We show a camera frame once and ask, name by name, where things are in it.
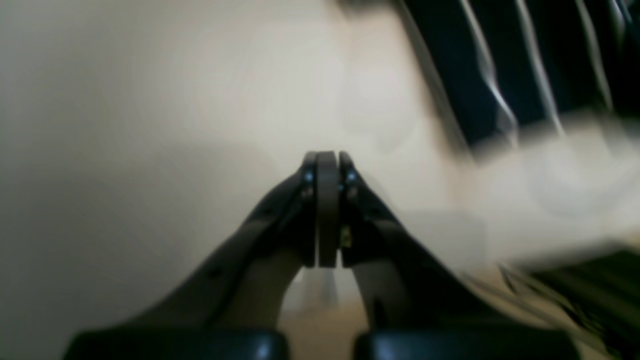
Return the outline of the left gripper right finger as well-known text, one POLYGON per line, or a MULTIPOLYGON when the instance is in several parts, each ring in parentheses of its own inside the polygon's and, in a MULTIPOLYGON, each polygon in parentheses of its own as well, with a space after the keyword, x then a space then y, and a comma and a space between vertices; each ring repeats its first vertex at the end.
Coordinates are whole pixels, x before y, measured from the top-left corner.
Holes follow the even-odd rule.
POLYGON ((346 153, 327 172, 339 215, 333 247, 352 271, 368 331, 355 360, 578 360, 562 330, 525 325, 467 289, 369 187, 346 153))

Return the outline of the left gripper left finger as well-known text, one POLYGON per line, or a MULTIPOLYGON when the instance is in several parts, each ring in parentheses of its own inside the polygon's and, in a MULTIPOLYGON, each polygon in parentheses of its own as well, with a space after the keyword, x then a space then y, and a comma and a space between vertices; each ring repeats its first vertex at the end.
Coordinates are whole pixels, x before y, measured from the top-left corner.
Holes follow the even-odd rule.
POLYGON ((119 325, 78 334, 66 360, 288 360, 276 328, 285 293, 315 264, 322 153, 252 209, 169 296, 119 325))

